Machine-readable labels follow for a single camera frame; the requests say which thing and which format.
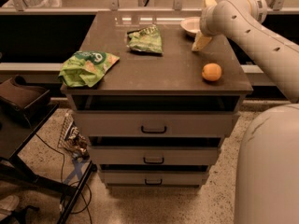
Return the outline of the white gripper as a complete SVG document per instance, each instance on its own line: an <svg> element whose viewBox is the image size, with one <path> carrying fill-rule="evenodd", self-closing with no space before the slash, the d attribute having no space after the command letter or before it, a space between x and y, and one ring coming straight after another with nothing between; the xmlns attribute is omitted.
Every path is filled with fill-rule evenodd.
<svg viewBox="0 0 299 224"><path fill-rule="evenodd" d="M192 44L192 51L200 51L212 40L212 36L223 35L223 23L225 14L223 13L224 3L217 4L216 0L203 0L202 15L200 18L200 30L195 36Z"/></svg>

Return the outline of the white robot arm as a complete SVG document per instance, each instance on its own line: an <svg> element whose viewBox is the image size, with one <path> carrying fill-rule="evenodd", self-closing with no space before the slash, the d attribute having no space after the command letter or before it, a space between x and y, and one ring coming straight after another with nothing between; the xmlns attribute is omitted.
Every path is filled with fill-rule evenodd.
<svg viewBox="0 0 299 224"><path fill-rule="evenodd" d="M263 26L265 0L203 0L195 48L225 35L289 101L261 113L237 160L234 224L299 224L299 49Z"/></svg>

